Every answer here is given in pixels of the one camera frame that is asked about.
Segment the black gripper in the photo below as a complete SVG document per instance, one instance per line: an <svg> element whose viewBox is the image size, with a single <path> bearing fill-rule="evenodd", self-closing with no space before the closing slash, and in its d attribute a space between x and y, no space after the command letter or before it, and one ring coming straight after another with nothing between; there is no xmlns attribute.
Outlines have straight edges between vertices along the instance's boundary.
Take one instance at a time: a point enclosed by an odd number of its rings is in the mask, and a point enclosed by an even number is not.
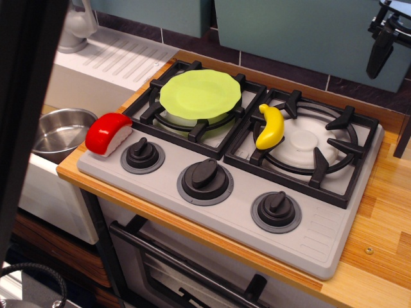
<svg viewBox="0 0 411 308"><path fill-rule="evenodd" d="M375 39L366 73L376 79L393 52L394 34L398 44L410 43L410 1L378 1L380 10L372 19L368 32Z"/></svg>

